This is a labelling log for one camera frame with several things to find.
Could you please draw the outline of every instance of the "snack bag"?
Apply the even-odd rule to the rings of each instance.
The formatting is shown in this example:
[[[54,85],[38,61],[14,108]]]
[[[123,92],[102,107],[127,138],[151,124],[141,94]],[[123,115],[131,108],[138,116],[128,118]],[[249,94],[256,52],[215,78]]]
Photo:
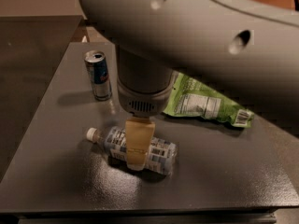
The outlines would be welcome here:
[[[200,81],[178,74],[164,113],[172,117],[201,117],[249,128],[254,113]]]

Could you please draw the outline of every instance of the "gray robot arm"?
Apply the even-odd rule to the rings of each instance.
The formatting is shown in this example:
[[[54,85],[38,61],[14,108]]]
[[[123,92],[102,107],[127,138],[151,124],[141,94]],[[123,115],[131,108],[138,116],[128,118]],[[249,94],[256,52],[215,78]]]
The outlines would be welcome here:
[[[80,3],[95,28],[118,45],[127,111],[141,117],[161,112],[172,70],[179,70],[299,134],[296,12],[251,0]],[[147,109],[152,97],[157,105]]]

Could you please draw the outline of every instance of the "aluminum can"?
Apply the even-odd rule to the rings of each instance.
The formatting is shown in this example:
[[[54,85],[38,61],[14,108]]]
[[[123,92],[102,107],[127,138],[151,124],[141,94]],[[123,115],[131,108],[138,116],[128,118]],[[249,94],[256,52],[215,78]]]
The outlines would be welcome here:
[[[111,83],[105,54],[99,50],[85,53],[84,62],[89,74],[96,100],[105,101],[112,96]]]

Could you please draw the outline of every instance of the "table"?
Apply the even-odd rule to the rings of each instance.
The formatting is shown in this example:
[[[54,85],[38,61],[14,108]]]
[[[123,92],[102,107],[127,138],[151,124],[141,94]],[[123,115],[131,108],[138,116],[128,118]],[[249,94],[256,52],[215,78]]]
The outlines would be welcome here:
[[[107,56],[113,96],[105,102],[94,100],[82,60],[91,49]],[[152,118],[155,136],[178,145],[171,176],[132,173],[124,163],[106,161],[84,135],[89,127],[124,126],[130,114],[117,97],[114,46],[71,43],[0,184],[0,213],[269,216],[299,205],[259,117],[244,131],[201,119]]]

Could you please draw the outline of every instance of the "bottle cap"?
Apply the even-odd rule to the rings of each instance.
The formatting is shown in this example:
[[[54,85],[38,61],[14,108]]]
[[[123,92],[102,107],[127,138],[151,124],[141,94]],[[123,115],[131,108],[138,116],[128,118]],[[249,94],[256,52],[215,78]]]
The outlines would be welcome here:
[[[86,138],[87,140],[93,142],[93,143],[96,143],[96,141],[93,139],[93,135],[94,133],[97,131],[97,129],[95,128],[90,128],[87,133],[86,133]]]

